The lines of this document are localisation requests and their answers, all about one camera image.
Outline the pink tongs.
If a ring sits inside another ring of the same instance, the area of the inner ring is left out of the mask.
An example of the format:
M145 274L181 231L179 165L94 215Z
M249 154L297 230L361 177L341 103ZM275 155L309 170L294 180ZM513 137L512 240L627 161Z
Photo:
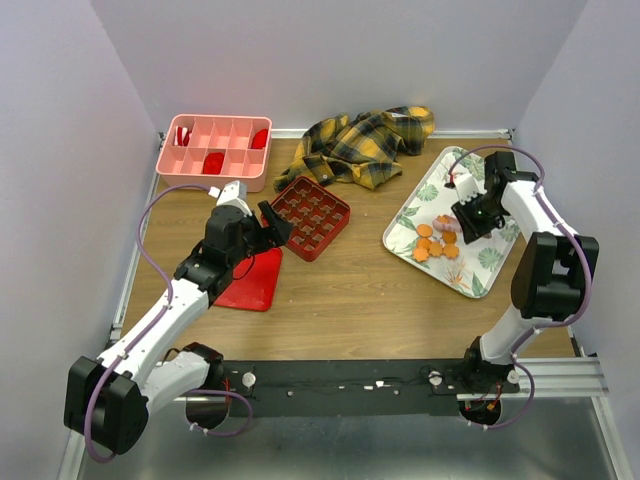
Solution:
M439 215L432 221L432 226L439 232L455 232L462 231L461 225L455 217L449 215Z

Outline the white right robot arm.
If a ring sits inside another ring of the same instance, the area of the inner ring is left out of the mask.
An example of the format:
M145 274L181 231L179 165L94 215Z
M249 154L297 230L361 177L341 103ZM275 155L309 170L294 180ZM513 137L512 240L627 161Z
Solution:
M483 393L507 382L516 361L540 333L567 327L586 311L592 292L599 243L577 233L550 204L543 188L545 171L522 171L516 147L490 146L484 160L484 185L451 167L447 187L458 200L451 207L466 244L516 221L526 248L511 282L511 304L487 333L465 352L461 383Z

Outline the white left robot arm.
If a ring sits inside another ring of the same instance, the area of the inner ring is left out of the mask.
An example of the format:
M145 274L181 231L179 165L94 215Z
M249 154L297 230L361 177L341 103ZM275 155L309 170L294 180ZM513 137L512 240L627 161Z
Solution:
M285 245L294 226L262 201L255 215L241 201L215 206L205 233L178 265L156 304L97 358L79 357L67 378L63 423L84 437L87 453L106 463L129 451L152 413L187 392L214 393L222 380L215 358L196 349L156 363L180 333L234 280L244 260Z

